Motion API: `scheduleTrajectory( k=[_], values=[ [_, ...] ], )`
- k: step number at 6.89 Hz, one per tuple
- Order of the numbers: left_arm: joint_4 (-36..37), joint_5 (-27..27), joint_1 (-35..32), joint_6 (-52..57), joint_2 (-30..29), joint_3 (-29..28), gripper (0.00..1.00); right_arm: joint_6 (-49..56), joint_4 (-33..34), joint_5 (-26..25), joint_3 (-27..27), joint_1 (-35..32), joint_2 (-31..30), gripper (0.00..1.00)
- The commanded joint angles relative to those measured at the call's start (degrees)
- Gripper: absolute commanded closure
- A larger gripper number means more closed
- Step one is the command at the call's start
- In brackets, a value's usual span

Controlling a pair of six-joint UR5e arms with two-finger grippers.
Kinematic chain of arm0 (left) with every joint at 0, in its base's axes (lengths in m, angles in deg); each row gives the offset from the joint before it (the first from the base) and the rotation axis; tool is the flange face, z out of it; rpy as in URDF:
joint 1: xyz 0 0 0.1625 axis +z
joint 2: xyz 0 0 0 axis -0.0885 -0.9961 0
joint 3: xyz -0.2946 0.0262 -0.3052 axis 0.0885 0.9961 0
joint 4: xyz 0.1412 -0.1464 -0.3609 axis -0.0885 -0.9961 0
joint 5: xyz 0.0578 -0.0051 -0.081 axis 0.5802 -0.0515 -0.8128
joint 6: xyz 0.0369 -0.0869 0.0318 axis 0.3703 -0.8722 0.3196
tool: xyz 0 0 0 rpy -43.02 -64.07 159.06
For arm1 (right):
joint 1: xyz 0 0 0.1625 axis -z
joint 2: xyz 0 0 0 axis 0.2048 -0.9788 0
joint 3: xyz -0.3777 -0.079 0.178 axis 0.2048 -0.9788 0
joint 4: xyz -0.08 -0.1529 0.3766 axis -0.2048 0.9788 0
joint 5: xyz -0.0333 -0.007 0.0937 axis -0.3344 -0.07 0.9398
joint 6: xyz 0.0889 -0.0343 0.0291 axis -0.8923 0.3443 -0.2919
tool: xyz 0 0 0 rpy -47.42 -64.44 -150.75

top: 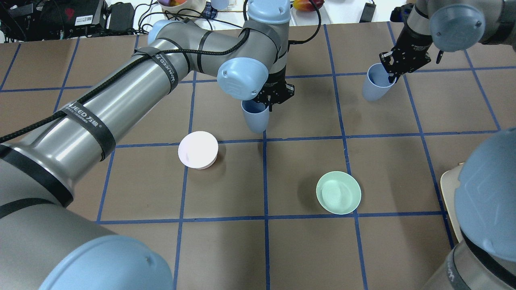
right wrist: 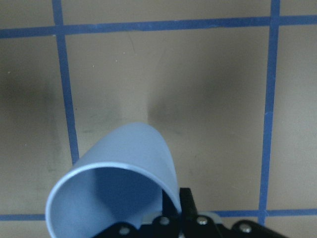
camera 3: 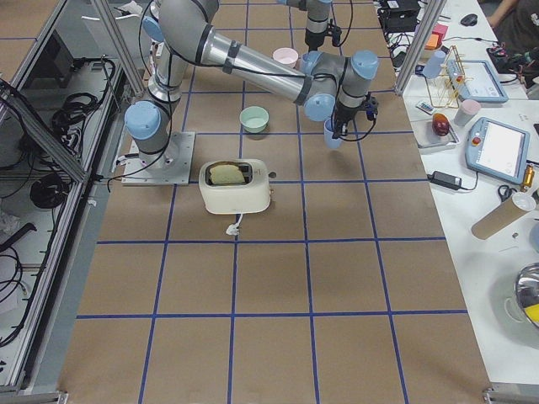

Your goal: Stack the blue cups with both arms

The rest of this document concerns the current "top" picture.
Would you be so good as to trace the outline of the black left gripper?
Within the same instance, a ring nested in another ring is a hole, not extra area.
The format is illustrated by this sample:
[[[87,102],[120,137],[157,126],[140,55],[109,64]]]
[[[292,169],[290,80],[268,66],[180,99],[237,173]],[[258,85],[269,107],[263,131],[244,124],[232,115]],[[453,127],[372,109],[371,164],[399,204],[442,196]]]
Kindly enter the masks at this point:
[[[273,111],[273,105],[282,104],[295,94],[295,86],[285,80],[265,84],[254,98],[254,102],[264,104],[269,112]]]

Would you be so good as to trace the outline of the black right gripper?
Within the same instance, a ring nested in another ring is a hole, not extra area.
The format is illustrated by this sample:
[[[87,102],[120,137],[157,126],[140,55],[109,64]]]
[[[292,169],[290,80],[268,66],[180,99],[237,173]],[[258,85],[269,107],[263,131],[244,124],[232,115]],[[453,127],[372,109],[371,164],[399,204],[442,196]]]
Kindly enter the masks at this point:
[[[399,77],[413,73],[431,62],[428,50],[431,46],[396,44],[391,51],[379,54],[380,62],[387,72],[389,84],[396,84]]]

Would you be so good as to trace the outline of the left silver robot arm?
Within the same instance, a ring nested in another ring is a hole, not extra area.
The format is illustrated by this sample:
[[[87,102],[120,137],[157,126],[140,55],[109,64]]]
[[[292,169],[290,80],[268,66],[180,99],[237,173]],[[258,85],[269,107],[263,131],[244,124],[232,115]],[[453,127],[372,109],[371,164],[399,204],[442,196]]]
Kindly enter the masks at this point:
[[[67,209],[76,183],[191,71],[231,97],[258,97],[286,66],[291,3],[249,0],[238,38],[157,22],[148,45],[52,116],[1,138],[2,290],[171,290],[144,243]]]

